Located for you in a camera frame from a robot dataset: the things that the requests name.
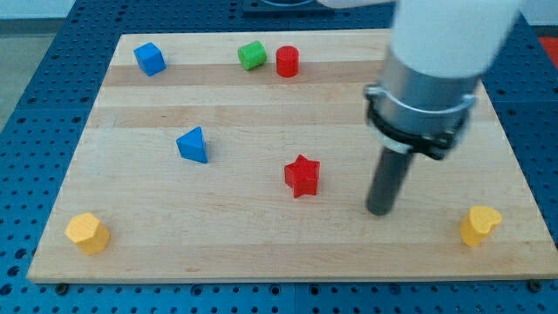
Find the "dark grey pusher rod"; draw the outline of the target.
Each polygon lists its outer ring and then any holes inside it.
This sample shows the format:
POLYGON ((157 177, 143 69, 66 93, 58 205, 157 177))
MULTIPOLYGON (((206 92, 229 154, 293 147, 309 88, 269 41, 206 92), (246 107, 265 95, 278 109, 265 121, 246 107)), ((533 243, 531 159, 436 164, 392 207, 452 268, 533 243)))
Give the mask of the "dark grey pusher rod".
POLYGON ((392 210, 412 160, 413 154, 382 149, 366 198, 366 207, 372 214, 382 216, 392 210))

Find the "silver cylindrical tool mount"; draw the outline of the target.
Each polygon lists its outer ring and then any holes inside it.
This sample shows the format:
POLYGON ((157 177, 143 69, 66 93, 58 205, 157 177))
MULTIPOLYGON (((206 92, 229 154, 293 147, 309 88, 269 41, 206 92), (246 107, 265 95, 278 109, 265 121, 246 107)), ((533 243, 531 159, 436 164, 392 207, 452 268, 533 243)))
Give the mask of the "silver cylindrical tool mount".
POLYGON ((392 151, 443 160, 466 130, 479 79, 418 72, 388 51, 378 82, 364 88, 367 119, 392 151))

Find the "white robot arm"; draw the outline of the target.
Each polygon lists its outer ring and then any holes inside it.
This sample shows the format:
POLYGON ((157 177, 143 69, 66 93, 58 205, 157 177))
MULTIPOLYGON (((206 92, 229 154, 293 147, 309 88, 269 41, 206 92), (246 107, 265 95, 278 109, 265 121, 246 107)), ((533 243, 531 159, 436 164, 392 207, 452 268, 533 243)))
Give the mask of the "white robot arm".
POLYGON ((384 67, 364 88, 367 121, 383 145, 366 199, 386 215, 415 154, 442 160, 461 141, 480 78, 521 12, 522 0, 400 0, 384 67))

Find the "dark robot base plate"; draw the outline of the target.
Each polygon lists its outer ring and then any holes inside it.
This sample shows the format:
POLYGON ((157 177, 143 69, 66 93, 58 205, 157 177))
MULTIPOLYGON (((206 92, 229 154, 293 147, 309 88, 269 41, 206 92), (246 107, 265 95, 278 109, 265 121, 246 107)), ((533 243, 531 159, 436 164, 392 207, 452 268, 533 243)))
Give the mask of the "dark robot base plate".
POLYGON ((246 17, 274 15, 332 14, 334 9, 316 0, 239 0, 239 7, 246 17))

